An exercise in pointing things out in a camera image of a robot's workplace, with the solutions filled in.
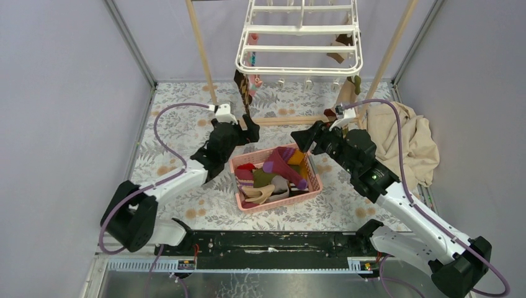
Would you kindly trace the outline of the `mustard yellow striped sock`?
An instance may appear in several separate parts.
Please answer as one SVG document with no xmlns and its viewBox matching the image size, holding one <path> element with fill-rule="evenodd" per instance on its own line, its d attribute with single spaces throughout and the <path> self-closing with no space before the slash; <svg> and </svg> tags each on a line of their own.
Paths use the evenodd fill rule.
<svg viewBox="0 0 526 298">
<path fill-rule="evenodd" d="M 308 179 L 308 167 L 303 152 L 295 149 L 288 159 L 287 165 L 295 170 L 303 179 Z"/>
</svg>

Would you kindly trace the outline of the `red patterned sock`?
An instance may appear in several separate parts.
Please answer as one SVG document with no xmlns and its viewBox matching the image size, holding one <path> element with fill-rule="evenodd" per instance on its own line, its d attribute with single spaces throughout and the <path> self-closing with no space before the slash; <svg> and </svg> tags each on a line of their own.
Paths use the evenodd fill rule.
<svg viewBox="0 0 526 298">
<path fill-rule="evenodd" d="M 244 171 L 244 172 L 250 172 L 252 173 L 255 169 L 257 169 L 254 164 L 252 163 L 245 163 L 245 164 L 241 164 L 239 166 L 236 167 L 235 171 Z"/>
</svg>

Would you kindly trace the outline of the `purple maroon striped sock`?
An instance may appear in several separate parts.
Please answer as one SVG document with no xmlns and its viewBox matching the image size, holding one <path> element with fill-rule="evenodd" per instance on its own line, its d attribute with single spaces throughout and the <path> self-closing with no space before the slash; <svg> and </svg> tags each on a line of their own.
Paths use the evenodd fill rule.
<svg viewBox="0 0 526 298">
<path fill-rule="evenodd" d="M 308 182 L 287 163 L 287 158 L 292 157 L 295 148 L 277 147 L 262 165 L 265 173 L 274 173 L 293 183 L 299 190 L 307 190 Z"/>
</svg>

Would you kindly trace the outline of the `olive green striped sock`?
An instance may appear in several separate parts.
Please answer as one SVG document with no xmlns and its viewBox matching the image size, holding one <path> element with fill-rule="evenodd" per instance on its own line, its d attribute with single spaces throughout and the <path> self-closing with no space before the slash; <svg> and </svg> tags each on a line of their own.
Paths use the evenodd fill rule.
<svg viewBox="0 0 526 298">
<path fill-rule="evenodd" d="M 266 173 L 262 168 L 254 170 L 252 175 L 254 188 L 265 187 L 272 184 L 272 180 L 276 176 L 275 173 Z"/>
</svg>

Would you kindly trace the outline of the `pink plastic basket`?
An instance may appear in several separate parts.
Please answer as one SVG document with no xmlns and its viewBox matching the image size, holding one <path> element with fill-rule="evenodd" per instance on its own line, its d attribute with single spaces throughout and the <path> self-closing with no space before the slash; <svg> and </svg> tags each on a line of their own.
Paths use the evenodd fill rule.
<svg viewBox="0 0 526 298">
<path fill-rule="evenodd" d="M 291 147 L 291 148 L 295 148 L 298 150 L 298 147 L 296 144 L 284 145 L 282 147 Z M 264 164 L 265 160 L 269 157 L 269 155 L 272 153 L 272 151 L 275 148 L 276 147 L 266 149 L 266 150 L 259 150 L 259 151 L 247 153 L 244 155 L 238 155 L 238 156 L 233 157 L 229 161 L 229 167 L 230 167 L 230 172 L 232 175 L 232 180 L 234 182 L 234 186 L 236 187 L 236 194 L 235 194 L 236 201 L 237 201 L 239 209 L 243 211 L 244 213 L 262 212 L 264 210 L 273 209 L 273 208 L 280 207 L 283 205 L 296 204 L 296 203 L 303 202 L 308 199 L 313 199 L 322 191 L 323 184 L 321 182 L 320 176 L 315 171 L 316 167 L 312 159 L 312 154 L 304 153 L 305 161 L 307 162 L 307 167 L 308 167 L 308 179 L 306 179 L 308 182 L 307 190 L 299 190 L 296 188 L 296 186 L 293 183 L 289 182 L 289 187 L 290 187 L 289 198 L 282 199 L 282 200 L 275 201 L 275 202 L 265 202 L 264 204 L 261 204 L 259 206 L 256 206 L 250 209 L 243 208 L 241 206 L 241 200 L 243 199 L 243 195 L 238 189 L 236 178 L 234 176 L 234 171 L 236 167 L 241 164 L 252 163 L 257 169 L 262 168 L 262 165 Z"/>
</svg>

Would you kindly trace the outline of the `grey sock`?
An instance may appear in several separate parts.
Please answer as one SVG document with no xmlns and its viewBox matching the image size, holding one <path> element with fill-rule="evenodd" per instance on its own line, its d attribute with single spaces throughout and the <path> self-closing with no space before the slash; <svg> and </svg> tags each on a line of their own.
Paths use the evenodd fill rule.
<svg viewBox="0 0 526 298">
<path fill-rule="evenodd" d="M 274 186 L 274 190 L 266 200 L 266 202 L 275 202 L 282 199 L 289 198 L 290 187 L 289 181 L 282 176 L 276 175 L 271 180 L 271 185 Z"/>
</svg>

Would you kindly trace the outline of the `cream maroon striped sock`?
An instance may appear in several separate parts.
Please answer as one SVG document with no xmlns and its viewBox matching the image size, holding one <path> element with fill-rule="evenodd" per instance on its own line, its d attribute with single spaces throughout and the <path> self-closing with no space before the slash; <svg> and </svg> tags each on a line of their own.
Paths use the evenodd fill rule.
<svg viewBox="0 0 526 298">
<path fill-rule="evenodd" d="M 250 209 L 264 204 L 275 190 L 273 184 L 262 187 L 254 186 L 254 176 L 248 169 L 236 169 L 234 171 L 238 189 L 243 195 L 241 206 Z"/>
</svg>

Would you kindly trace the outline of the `pink sock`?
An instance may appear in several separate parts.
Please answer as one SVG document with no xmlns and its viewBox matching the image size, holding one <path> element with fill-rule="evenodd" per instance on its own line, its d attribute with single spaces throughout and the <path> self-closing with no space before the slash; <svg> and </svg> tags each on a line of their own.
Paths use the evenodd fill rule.
<svg viewBox="0 0 526 298">
<path fill-rule="evenodd" d="M 257 45 L 259 39 L 259 35 L 256 33 L 250 33 L 248 36 L 247 44 L 248 45 Z M 250 66 L 255 66 L 256 62 L 256 53 L 255 52 L 249 52 L 246 58 L 247 63 L 250 64 Z M 254 96 L 256 94 L 256 91 L 262 86 L 262 80 L 260 79 L 260 76 L 258 74 L 249 74 L 249 95 Z"/>
</svg>

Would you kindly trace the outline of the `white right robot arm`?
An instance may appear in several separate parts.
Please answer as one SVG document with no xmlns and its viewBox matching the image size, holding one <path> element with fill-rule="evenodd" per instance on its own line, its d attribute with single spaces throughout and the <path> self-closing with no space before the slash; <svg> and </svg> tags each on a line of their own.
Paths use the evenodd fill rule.
<svg viewBox="0 0 526 298">
<path fill-rule="evenodd" d="M 350 183 L 363 197 L 387 210 L 407 226 L 415 238 L 400 235 L 369 221 L 356 238 L 359 253 L 377 250 L 393 255 L 429 275 L 447 297 L 465 297 L 488 272 L 492 245 L 482 236 L 470 237 L 448 224 L 375 157 L 377 149 L 366 130 L 330 129 L 317 121 L 307 130 L 291 133 L 302 152 L 327 154 L 350 174 Z"/>
</svg>

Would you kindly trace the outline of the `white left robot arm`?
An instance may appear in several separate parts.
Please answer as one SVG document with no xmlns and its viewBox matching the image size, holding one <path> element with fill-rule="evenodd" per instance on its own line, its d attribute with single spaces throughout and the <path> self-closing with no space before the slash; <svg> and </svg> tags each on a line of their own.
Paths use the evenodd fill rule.
<svg viewBox="0 0 526 298">
<path fill-rule="evenodd" d="M 176 169 L 147 186 L 130 180 L 122 182 L 115 191 L 109 206 L 100 220 L 99 247 L 104 248 L 104 233 L 109 233 L 133 253 L 148 244 L 168 245 L 177 255 L 192 249 L 189 228 L 178 220 L 160 220 L 158 209 L 167 201 L 201 186 L 225 168 L 234 149 L 259 141 L 260 127 L 250 116 L 243 115 L 246 129 L 238 123 L 212 120 L 213 130 L 182 169 Z"/>
</svg>

